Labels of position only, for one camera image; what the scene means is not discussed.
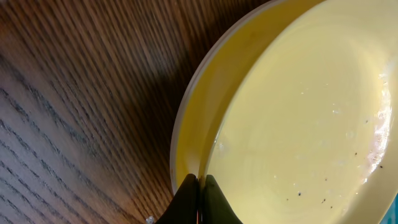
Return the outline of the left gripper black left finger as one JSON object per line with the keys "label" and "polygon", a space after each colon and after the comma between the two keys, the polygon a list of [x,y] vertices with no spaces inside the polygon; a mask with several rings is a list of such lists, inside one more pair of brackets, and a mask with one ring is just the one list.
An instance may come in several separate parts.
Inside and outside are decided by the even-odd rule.
{"label": "left gripper black left finger", "polygon": [[198,216],[198,180],[187,174],[163,215],[155,224],[196,224]]}

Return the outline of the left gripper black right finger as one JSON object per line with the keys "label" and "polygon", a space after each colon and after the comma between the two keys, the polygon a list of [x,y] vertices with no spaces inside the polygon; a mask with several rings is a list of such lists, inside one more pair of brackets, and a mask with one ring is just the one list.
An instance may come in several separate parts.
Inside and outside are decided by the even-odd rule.
{"label": "left gripper black right finger", "polygon": [[205,177],[204,187],[201,190],[201,222],[203,224],[242,224],[212,175]]}

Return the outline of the white plate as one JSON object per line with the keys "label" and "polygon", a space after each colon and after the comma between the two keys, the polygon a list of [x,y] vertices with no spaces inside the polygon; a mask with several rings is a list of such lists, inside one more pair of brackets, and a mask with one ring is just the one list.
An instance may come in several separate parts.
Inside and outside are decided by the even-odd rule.
{"label": "white plate", "polygon": [[170,146],[170,179],[176,192],[185,176],[197,174],[223,116],[251,67],[271,42],[319,0],[269,1],[233,24],[212,46],[181,100]]}

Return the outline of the yellow-green plate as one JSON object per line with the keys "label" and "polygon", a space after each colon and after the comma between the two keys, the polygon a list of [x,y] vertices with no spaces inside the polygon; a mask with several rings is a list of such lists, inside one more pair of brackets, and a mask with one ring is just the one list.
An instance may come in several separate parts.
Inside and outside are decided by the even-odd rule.
{"label": "yellow-green plate", "polygon": [[323,1],[261,55],[208,173],[243,223],[378,223],[397,193],[397,1]]}

